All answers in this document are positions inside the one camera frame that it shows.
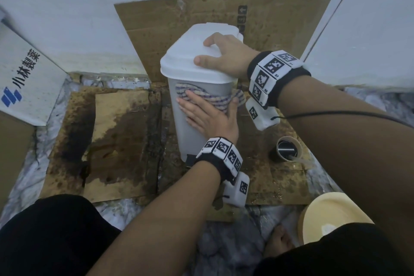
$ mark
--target hand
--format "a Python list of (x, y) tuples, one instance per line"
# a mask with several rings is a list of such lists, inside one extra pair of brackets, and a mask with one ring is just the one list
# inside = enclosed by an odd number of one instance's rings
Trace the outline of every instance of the hand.
[(187, 122), (207, 139), (221, 136), (236, 144), (238, 140), (237, 106), (234, 98), (227, 109), (227, 115), (190, 90), (187, 96), (196, 104), (177, 98), (180, 109), (187, 115)]
[(206, 38), (203, 44), (204, 46), (216, 44), (220, 49), (221, 57), (196, 56), (194, 64), (241, 79), (247, 79), (247, 68), (253, 58), (259, 54), (233, 35), (223, 35), (218, 32)]

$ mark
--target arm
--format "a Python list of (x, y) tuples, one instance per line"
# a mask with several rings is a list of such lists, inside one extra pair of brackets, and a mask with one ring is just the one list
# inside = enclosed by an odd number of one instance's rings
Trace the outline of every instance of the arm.
[[(222, 56), (198, 56), (195, 64), (247, 77), (248, 65), (257, 51), (219, 33), (204, 41), (205, 46), (211, 44), (219, 46)], [(309, 76), (285, 85), (273, 104), (276, 102), (285, 116), (324, 110), (384, 114)], [(356, 115), (310, 116), (289, 123), (334, 181), (383, 229), (407, 262), (413, 262), (414, 129)]]
[[(236, 144), (238, 101), (230, 104), (227, 117), (202, 98), (196, 100), (204, 110), (188, 103), (198, 115), (198, 123), (189, 123), (207, 138), (223, 136)], [(181, 275), (219, 185), (220, 174), (212, 164), (196, 163), (121, 232), (88, 275)]]

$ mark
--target wristband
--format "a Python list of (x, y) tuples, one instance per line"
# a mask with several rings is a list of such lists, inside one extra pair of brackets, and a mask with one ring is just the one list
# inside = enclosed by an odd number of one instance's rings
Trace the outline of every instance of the wristband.
[(205, 160), (211, 163), (220, 173), (221, 182), (234, 184), (243, 159), (233, 143), (226, 138), (210, 138), (199, 154), (195, 163)]
[(311, 76), (303, 65), (284, 50), (261, 52), (247, 70), (250, 95), (264, 109), (277, 107), (279, 94), (287, 83), (301, 75)]

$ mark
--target foot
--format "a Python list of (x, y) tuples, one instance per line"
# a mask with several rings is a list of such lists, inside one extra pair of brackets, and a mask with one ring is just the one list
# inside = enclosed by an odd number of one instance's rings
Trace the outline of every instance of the foot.
[(272, 235), (267, 241), (263, 258), (277, 257), (278, 255), (294, 249), (295, 246), (282, 225), (278, 225), (273, 229)]

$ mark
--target floor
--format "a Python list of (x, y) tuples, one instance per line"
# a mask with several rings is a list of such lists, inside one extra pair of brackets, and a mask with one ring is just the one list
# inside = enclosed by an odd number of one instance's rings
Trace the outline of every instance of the floor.
[[(85, 81), (84, 85), (106, 85), (101, 81)], [(128, 83), (124, 87), (146, 86), (148, 83)], [(36, 137), (29, 150), (24, 167), (10, 193), (8, 203), (0, 217), (0, 227), (18, 212), (33, 204), (43, 186), (48, 155), (65, 115), (72, 91), (80, 84), (67, 79), (46, 127), (36, 128)], [(387, 111), (414, 126), (414, 94), (380, 93), (374, 90), (346, 88), (345, 91), (359, 99)], [(308, 171), (308, 185), (316, 197), (339, 187), (316, 162), (318, 168)], [(124, 229), (142, 210), (131, 199), (100, 202), (96, 209), (113, 226)], [(296, 225), (303, 206), (249, 206), (243, 217), (234, 223), (207, 222), (197, 243), (197, 252), (185, 275), (251, 275), (262, 258), (262, 252), (273, 227), (282, 223), (298, 244)]]

